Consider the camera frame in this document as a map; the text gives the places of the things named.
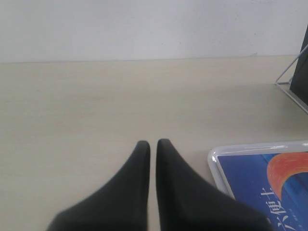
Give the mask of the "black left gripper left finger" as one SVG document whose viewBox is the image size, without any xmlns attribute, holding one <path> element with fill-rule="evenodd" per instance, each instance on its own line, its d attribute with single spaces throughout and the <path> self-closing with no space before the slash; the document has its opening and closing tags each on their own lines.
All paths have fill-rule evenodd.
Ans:
<svg viewBox="0 0 308 231">
<path fill-rule="evenodd" d="M 98 191 L 55 216 L 49 231 L 146 231 L 150 145 L 137 142 L 120 170 Z"/>
</svg>

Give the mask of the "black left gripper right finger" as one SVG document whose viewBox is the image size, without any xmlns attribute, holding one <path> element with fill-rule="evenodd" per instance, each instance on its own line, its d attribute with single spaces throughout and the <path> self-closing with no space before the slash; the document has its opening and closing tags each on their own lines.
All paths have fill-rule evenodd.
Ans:
<svg viewBox="0 0 308 231">
<path fill-rule="evenodd" d="M 156 194 L 163 231 L 271 231 L 265 215 L 204 180 L 168 139 L 156 149 Z"/>
</svg>

